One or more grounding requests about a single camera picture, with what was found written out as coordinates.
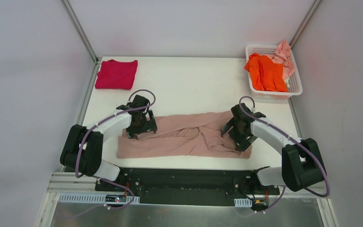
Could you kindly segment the dusty pink graphic t-shirt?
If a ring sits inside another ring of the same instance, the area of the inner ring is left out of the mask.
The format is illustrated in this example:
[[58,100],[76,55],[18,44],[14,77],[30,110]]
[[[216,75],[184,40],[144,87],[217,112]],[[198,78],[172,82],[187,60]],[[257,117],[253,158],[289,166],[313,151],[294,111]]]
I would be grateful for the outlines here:
[[116,157],[198,156],[248,159],[252,147],[237,151],[230,137],[221,135],[221,128],[232,116],[231,111],[225,111],[157,117],[158,130],[155,133],[143,133],[137,139],[129,139],[123,133],[118,139]]

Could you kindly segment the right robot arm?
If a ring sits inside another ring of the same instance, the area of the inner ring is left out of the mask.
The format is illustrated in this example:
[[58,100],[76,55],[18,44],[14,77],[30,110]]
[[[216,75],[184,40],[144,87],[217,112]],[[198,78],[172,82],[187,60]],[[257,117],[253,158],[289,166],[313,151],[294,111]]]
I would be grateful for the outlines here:
[[232,118],[221,129],[244,151],[256,139],[261,139],[281,155],[280,167],[262,167],[254,171],[250,189],[263,193],[268,186],[285,186],[296,192],[326,181],[326,170],[315,140],[301,139],[278,128],[261,112],[252,112],[245,104],[231,108]]

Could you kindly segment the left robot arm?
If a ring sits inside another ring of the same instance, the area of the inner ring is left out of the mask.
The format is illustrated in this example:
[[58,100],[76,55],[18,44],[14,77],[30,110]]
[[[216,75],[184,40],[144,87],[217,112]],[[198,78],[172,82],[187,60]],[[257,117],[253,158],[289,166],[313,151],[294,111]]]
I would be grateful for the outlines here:
[[156,132],[157,125],[147,98],[135,95],[125,105],[88,126],[75,124],[71,127],[60,156],[60,163],[75,171],[77,176],[104,178],[113,191],[125,186],[125,178],[119,175],[120,168],[102,158],[103,144],[115,135],[126,131],[128,139]]

